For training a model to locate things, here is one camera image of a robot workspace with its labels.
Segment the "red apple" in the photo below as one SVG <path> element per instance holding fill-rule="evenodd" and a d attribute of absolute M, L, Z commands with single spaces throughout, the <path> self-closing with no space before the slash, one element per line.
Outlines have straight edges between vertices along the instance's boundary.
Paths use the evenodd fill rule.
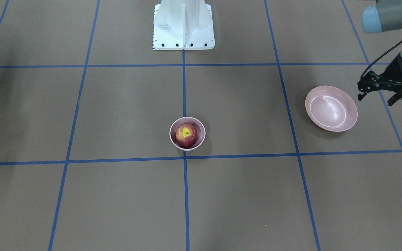
<path fill-rule="evenodd" d="M 176 129 L 176 141 L 180 147 L 189 148 L 198 140 L 198 133 L 192 124 L 182 124 Z"/>

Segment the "bowl containing apple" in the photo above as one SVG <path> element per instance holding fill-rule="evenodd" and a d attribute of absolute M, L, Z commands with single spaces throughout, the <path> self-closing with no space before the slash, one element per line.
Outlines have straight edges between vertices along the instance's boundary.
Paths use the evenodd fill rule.
<path fill-rule="evenodd" d="M 198 119 L 185 116 L 172 124 L 169 135 L 170 140 L 178 149 L 192 151 L 203 143 L 206 129 Z"/>

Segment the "pink bowl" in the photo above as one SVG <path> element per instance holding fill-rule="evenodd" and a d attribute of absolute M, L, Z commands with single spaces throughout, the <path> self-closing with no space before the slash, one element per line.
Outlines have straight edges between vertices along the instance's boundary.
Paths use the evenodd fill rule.
<path fill-rule="evenodd" d="M 178 143 L 176 141 L 176 129 L 180 125 L 185 124 L 185 123 L 193 124 L 196 132 L 198 133 L 198 140 L 195 142 L 195 144 L 193 146 L 191 146 L 191 148 L 182 148 L 178 145 Z M 192 151 L 192 150 L 195 150 L 196 148 L 198 148 L 204 142 L 204 138 L 206 137 L 206 129 L 204 128 L 204 125 L 201 123 L 201 121 L 199 121 L 198 119 L 195 119 L 194 117 L 190 117 L 190 116 L 185 116 L 180 119 L 177 119 L 172 124 L 172 126 L 170 127 L 169 135 L 170 135 L 170 140 L 172 141 L 174 146 L 176 146 L 178 149 L 181 149 L 182 151 Z"/>
<path fill-rule="evenodd" d="M 332 132 L 343 132 L 353 127 L 358 119 L 358 109 L 351 97 L 332 86 L 312 89 L 305 100 L 306 112 L 318 126 Z"/>

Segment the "black cable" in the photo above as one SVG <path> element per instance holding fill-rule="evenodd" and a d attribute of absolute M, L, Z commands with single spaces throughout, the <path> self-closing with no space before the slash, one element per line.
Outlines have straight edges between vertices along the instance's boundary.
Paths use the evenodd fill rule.
<path fill-rule="evenodd" d="M 372 67 L 376 62 L 379 61 L 379 59 L 383 58 L 387 53 L 391 52 L 393 49 L 395 49 L 396 47 L 398 47 L 400 44 L 402 44 L 402 40 L 397 43 L 395 46 L 393 46 L 392 48 L 390 48 L 388 51 L 386 51 L 385 53 L 383 53 L 380 57 L 378 57 L 377 59 L 375 59 L 375 61 L 373 61 L 365 70 L 364 73 L 362 73 L 361 75 L 361 79 L 362 77 L 364 77 L 364 74 L 367 72 L 367 70 L 370 69 L 370 67 Z"/>

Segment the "white plastic bracket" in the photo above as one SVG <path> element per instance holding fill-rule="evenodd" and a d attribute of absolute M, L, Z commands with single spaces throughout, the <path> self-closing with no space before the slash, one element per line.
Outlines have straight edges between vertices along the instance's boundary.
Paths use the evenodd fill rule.
<path fill-rule="evenodd" d="M 204 0 L 162 0 L 155 6 L 154 50 L 215 47 L 212 7 Z"/>

